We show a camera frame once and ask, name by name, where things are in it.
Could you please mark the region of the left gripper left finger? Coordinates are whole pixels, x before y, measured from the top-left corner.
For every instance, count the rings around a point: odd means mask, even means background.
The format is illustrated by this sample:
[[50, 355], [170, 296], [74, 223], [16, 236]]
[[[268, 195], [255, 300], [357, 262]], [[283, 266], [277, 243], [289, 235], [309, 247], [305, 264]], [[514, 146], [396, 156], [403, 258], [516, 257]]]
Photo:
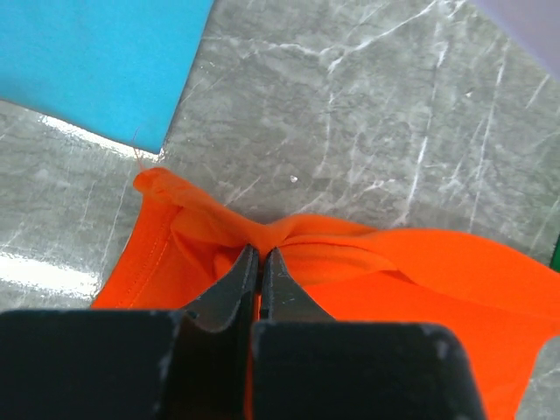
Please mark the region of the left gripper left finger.
[[185, 306], [185, 319], [203, 333], [246, 328], [254, 317], [258, 266], [258, 251], [246, 246], [226, 275]]

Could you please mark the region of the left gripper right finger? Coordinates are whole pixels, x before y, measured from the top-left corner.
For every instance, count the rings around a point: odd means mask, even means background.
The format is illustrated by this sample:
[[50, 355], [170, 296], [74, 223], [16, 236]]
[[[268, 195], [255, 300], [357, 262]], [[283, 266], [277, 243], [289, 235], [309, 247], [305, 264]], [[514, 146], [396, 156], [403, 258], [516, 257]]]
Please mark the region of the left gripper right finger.
[[279, 248], [267, 256], [262, 274], [260, 320], [278, 322], [333, 322], [288, 271]]

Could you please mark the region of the orange t shirt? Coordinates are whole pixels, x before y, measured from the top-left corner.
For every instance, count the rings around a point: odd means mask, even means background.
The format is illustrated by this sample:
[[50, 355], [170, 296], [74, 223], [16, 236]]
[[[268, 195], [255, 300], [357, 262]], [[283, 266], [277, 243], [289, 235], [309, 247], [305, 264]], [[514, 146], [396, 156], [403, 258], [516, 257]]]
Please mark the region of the orange t shirt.
[[98, 309], [177, 309], [225, 276], [246, 246], [278, 249], [337, 320], [438, 323], [465, 346], [484, 408], [511, 419], [543, 345], [559, 334], [559, 275], [476, 235], [378, 230], [324, 215], [262, 224], [165, 168], [136, 176], [134, 231]]

